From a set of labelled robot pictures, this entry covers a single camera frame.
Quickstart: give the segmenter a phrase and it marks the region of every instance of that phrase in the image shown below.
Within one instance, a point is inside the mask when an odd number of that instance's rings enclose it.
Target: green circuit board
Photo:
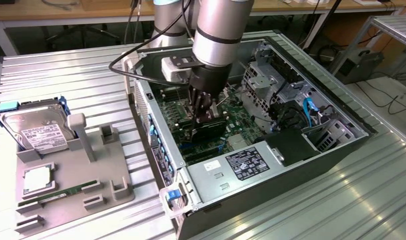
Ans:
[[[241,146],[249,146],[254,144],[255,139],[263,135],[257,123],[251,120],[249,112],[239,104],[241,100],[236,98],[234,90],[228,89],[219,95],[219,101],[222,101],[222,103],[218,106],[218,111],[223,113],[227,126],[223,135],[196,144],[190,142],[192,111],[188,105],[188,99],[180,98],[178,94],[176,100],[174,101],[166,102],[162,97],[156,97],[156,100],[182,157],[188,165],[234,151],[235,148],[228,141],[230,137],[235,136],[241,139],[242,136],[243,141],[241,142]]]

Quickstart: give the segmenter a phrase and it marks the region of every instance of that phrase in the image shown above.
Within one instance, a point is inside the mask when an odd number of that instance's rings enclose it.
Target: metal workbench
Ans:
[[[367,34],[371,27],[377,27],[382,33],[389,34],[393,38],[395,38],[401,43],[406,45],[406,15],[370,16],[361,30],[358,31],[353,42],[345,50],[345,53],[334,60],[331,64],[330,72],[334,75],[339,71],[351,51],[358,47],[359,41]]]
[[[270,34],[379,134],[329,173],[211,228],[195,239],[406,239],[406,136],[377,114],[303,51]],[[87,131],[114,123],[136,198],[38,235],[39,239],[175,239],[136,126],[128,110],[123,77],[108,71],[111,60],[131,46],[7,57],[0,64],[0,102],[68,99],[87,116]],[[0,129],[0,239],[15,239],[15,142]]]

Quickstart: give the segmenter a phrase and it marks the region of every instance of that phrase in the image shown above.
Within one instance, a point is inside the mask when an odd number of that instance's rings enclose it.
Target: hard drive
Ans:
[[[0,104],[0,126],[15,138],[22,150],[48,154],[68,148],[76,134],[67,127],[70,110],[62,97],[36,102]]]

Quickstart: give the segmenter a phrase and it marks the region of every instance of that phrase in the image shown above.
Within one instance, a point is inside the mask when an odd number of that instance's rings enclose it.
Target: robotic arm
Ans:
[[[155,32],[164,29],[182,12],[183,0],[155,0]],[[232,62],[251,13],[254,0],[190,0],[184,12],[187,22],[195,28],[192,63],[190,75],[190,103],[195,121],[203,123],[216,117],[218,96],[227,85]],[[151,47],[187,43],[186,22],[170,28]]]

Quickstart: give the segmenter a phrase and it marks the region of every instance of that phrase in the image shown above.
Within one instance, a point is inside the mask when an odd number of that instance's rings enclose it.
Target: wooden table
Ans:
[[[394,0],[394,2],[397,7],[394,14],[399,14],[406,3],[403,3],[403,0]],[[321,17],[309,36],[306,46],[310,44],[322,26],[331,6],[333,3],[318,6],[315,13],[321,14]],[[385,8],[385,5],[362,6],[353,0],[342,0],[337,12],[375,12],[383,11]],[[314,9],[315,5],[309,3],[297,3],[293,1],[290,4],[286,4],[281,0],[255,0],[251,16],[303,15],[311,14]],[[40,0],[16,0],[15,4],[0,5],[0,47],[7,56],[19,54],[10,40],[10,36],[6,33],[6,28],[120,23],[127,22],[128,14],[130,9],[84,11],[82,6],[76,5],[71,7],[71,11],[66,11],[58,7],[43,4]],[[154,20],[154,14],[155,7],[152,1],[143,1],[140,20]]]

